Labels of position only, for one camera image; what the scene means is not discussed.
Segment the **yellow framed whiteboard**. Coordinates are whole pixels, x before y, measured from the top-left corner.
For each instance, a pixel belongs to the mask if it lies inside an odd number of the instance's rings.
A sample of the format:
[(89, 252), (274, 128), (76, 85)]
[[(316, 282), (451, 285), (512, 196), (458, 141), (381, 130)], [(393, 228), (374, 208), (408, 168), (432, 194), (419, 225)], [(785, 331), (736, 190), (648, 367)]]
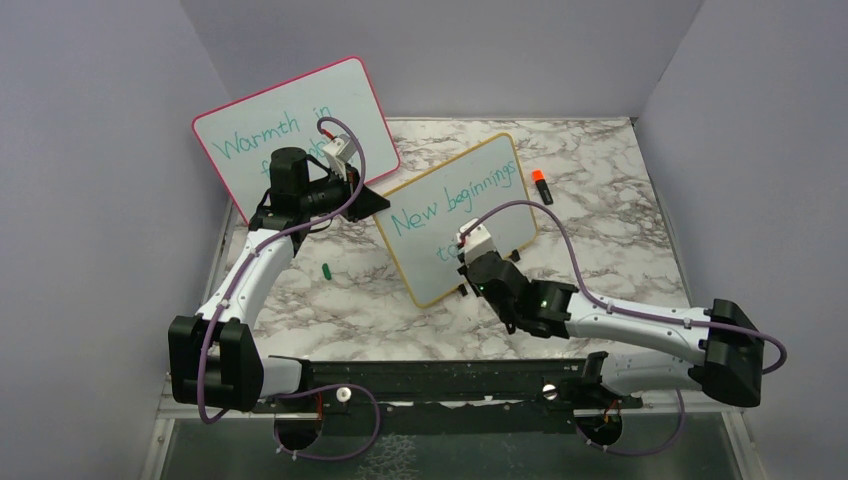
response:
[(514, 140), (499, 133), (384, 197), (390, 208), (375, 215), (376, 225), (413, 304), (427, 308), (464, 282), (460, 228), (529, 195)]

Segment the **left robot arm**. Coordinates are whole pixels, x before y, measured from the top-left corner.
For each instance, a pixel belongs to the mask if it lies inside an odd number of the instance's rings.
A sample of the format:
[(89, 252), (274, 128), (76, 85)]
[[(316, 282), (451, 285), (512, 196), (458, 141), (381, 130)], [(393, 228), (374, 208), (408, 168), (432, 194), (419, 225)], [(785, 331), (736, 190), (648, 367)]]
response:
[(169, 326), (172, 395), (197, 406), (207, 423), (216, 419), (209, 408), (249, 412), (259, 400), (277, 396), (298, 411), (313, 401), (315, 386), (303, 376), (303, 361), (259, 354), (253, 338), (258, 315), (315, 225), (336, 217), (357, 222), (390, 205), (365, 186), (365, 167), (351, 165), (362, 154), (356, 141), (333, 140), (323, 153), (325, 174), (316, 180), (308, 168), (318, 161), (305, 150), (272, 153), (270, 186), (248, 222), (235, 265), (194, 315), (178, 316)]

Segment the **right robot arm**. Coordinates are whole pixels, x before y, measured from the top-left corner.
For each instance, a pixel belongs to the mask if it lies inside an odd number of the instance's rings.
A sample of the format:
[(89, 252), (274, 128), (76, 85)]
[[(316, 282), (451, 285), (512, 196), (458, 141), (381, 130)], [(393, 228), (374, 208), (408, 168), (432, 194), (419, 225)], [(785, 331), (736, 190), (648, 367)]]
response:
[(496, 252), (459, 257), (460, 273), (509, 333), (592, 338), (640, 348), (638, 354), (592, 354), (577, 380), (579, 398), (600, 407), (649, 390), (694, 390), (735, 407), (761, 402), (764, 338), (742, 308), (716, 299), (707, 309), (677, 311), (626, 302), (594, 303), (577, 286), (530, 280)]

